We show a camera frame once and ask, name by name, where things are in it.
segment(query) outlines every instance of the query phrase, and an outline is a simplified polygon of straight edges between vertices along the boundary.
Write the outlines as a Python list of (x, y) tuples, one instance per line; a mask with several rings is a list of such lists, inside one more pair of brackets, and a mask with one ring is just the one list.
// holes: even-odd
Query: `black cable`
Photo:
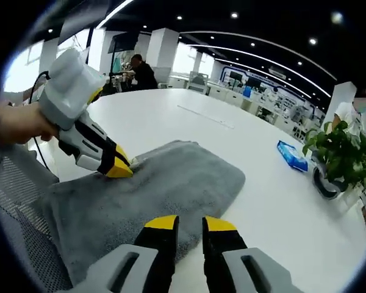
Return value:
[[(41, 76), (43, 76), (43, 75), (45, 75), (45, 76), (46, 76), (46, 79), (50, 79), (50, 77), (49, 77), (49, 72), (48, 72), (48, 71), (43, 71), (43, 72), (41, 72), (41, 73), (38, 75), (37, 79), (36, 79), (36, 80), (35, 80), (35, 82), (34, 82), (34, 85), (33, 85), (33, 86), (32, 86), (32, 88), (31, 88), (31, 94), (30, 94), (30, 98), (29, 98), (29, 104), (31, 104), (32, 94), (34, 93), (34, 88), (35, 88), (35, 86), (37, 85), (37, 82), (38, 82), (38, 80), (40, 79), (40, 77), (41, 77)], [(38, 149), (39, 155), (41, 156), (41, 159), (42, 159), (42, 161), (43, 161), (43, 163), (44, 163), (44, 165), (45, 165), (46, 169), (48, 169), (48, 170), (50, 171), (50, 169), (49, 169), (49, 167), (48, 167), (48, 165), (47, 165), (47, 163), (46, 163), (46, 161), (45, 161), (44, 157), (42, 156), (42, 152), (41, 152), (41, 149), (39, 148), (39, 144), (38, 144), (38, 142), (37, 142), (37, 138), (36, 138), (36, 137), (33, 137), (33, 138), (34, 138), (35, 145), (37, 146), (37, 149)]]

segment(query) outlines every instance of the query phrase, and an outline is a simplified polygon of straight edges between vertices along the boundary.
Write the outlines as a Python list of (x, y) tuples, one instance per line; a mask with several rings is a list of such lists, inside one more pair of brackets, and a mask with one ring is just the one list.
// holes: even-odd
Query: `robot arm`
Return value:
[[(120, 245), (92, 264), (83, 282), (56, 293), (171, 292), (178, 229), (177, 215), (151, 220), (133, 245)], [(247, 248), (227, 221), (203, 218), (203, 254), (210, 293), (303, 293), (288, 270), (258, 248)]]
[(112, 178), (130, 177), (126, 154), (87, 112), (104, 83), (104, 76), (85, 64), (75, 49), (68, 49), (49, 70), (40, 109), (60, 129), (59, 147), (74, 156), (76, 165)]

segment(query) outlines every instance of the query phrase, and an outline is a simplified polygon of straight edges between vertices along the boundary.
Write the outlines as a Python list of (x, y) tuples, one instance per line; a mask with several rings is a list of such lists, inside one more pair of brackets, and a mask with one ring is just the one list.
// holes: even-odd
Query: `black jacket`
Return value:
[(137, 68), (133, 68), (135, 72), (135, 79), (138, 82), (137, 88), (139, 90), (157, 89), (157, 81), (154, 78), (152, 68), (146, 62), (142, 62)]

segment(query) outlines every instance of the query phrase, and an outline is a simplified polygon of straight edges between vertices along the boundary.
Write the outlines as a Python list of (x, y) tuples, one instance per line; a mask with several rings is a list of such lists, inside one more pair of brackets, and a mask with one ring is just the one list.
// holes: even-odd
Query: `tissue box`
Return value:
[(276, 147), (291, 168), (307, 172), (307, 161), (301, 157), (294, 146), (280, 140)]

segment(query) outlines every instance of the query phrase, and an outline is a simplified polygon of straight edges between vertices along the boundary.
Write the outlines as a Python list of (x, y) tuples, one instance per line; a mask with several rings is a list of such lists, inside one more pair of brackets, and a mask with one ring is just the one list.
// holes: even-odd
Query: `window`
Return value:
[(84, 51), (87, 48), (87, 39), (90, 29), (83, 29), (76, 35), (73, 35), (68, 40), (62, 42), (57, 48), (57, 58), (69, 48), (74, 48), (79, 52)]
[(90, 54), (88, 57), (88, 65), (98, 71), (100, 69), (103, 41), (104, 41), (104, 29), (94, 29), (91, 38), (91, 47), (90, 47)]
[(22, 92), (31, 88), (39, 74), (43, 41), (18, 54), (5, 75), (5, 92)]
[(212, 75), (214, 65), (214, 58), (203, 53), (201, 58), (201, 64), (199, 65), (199, 72), (209, 75), (209, 78)]
[(172, 72), (190, 74), (194, 68), (195, 57), (195, 48), (187, 46), (183, 43), (178, 43), (178, 48), (176, 49), (175, 59), (172, 66)]

